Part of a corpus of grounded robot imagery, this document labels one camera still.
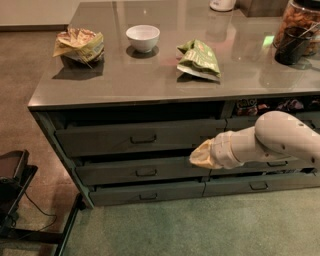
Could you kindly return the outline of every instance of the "white container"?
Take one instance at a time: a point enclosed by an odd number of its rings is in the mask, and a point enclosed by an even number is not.
[[[160,30],[149,25],[138,25],[129,28],[126,35],[134,49],[141,53],[147,53],[158,43]]]
[[[231,11],[234,8],[236,0],[210,0],[210,8],[218,12]]]

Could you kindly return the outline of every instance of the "green snack bag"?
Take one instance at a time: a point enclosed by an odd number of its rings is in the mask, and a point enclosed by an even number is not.
[[[177,48],[184,54],[177,66],[179,70],[209,80],[220,80],[218,61],[208,45],[192,40]]]

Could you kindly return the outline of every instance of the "cable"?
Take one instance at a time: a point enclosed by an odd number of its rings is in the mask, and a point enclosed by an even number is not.
[[[38,230],[31,231],[30,233],[25,234],[25,235],[23,235],[23,236],[21,236],[21,237],[18,237],[17,239],[12,239],[12,241],[2,242],[2,243],[0,243],[0,245],[2,245],[2,244],[7,244],[7,243],[11,243],[11,242],[13,242],[13,241],[20,241],[20,240],[22,240],[23,238],[28,237],[28,236],[30,236],[30,235],[33,234],[33,233],[40,232],[40,231],[42,231],[42,230],[44,230],[44,229],[47,229],[47,228],[51,227],[51,226],[56,222],[56,220],[57,220],[57,215],[56,215],[56,214],[48,214],[48,213],[45,213],[45,212],[44,212],[43,210],[41,210],[40,207],[28,196],[28,194],[27,194],[26,191],[24,192],[24,194],[26,195],[27,199],[38,209],[38,211],[40,211],[40,212],[41,212],[43,215],[45,215],[45,216],[54,217],[54,220],[53,220],[49,225],[47,225],[47,226],[45,226],[45,227],[43,227],[43,228],[40,228],[40,229],[38,229]]]

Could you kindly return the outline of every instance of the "crumpled food wrapper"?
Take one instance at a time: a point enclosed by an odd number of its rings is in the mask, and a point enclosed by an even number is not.
[[[53,57],[66,56],[87,64],[103,58],[103,35],[83,28],[69,28],[56,37]]]
[[[218,61],[208,45],[192,40],[177,48],[184,54],[177,66],[179,70],[209,80],[220,80]]]

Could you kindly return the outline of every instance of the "floor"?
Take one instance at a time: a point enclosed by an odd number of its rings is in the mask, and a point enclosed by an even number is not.
[[[28,101],[53,52],[56,32],[0,33],[0,154],[30,152],[39,170],[27,193],[60,232],[77,194],[28,112]],[[23,197],[18,227],[53,221]],[[318,256],[320,188],[97,207],[78,213],[65,255]],[[0,255],[53,255],[43,244],[3,243]]]

